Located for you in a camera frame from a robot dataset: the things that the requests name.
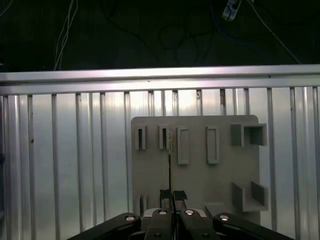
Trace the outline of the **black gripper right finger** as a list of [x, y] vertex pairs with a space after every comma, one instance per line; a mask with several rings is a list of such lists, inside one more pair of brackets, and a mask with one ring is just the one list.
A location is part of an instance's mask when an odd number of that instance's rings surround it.
[[289, 240], [290, 237], [259, 224], [222, 212], [213, 218], [199, 210], [187, 208], [187, 195], [183, 190], [174, 191], [177, 214], [177, 240]]

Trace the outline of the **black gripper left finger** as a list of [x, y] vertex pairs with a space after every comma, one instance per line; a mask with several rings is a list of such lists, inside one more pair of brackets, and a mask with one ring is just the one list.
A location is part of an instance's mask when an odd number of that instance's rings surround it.
[[173, 238], [172, 193], [159, 191], [160, 208], [143, 216], [122, 213], [75, 236], [72, 240], [171, 240]]

